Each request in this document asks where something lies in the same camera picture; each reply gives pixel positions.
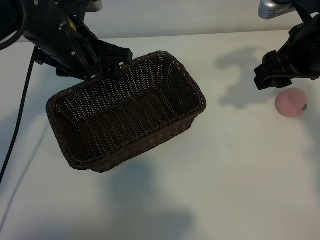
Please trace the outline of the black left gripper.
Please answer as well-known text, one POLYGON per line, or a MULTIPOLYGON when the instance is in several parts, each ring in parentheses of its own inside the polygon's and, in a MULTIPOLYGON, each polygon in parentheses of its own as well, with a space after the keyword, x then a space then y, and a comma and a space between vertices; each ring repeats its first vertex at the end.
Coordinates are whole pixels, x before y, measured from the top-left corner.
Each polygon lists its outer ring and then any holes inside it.
POLYGON ((99 40, 81 14, 33 14, 32 43, 44 53, 41 64, 84 81, 99 75, 121 81, 120 63, 133 62, 129 48, 99 40))

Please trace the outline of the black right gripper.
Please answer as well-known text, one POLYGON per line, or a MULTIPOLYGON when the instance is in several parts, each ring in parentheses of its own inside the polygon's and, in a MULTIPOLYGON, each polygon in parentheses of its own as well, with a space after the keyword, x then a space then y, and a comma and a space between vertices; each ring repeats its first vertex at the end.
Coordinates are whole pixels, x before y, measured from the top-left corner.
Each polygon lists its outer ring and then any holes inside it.
POLYGON ((320 77, 320 25, 299 24, 289 31, 286 46, 268 52, 262 63, 284 65, 288 63, 286 77, 268 73, 261 64, 254 69, 254 83, 258 90, 285 88, 292 85, 293 78, 316 80, 320 77))

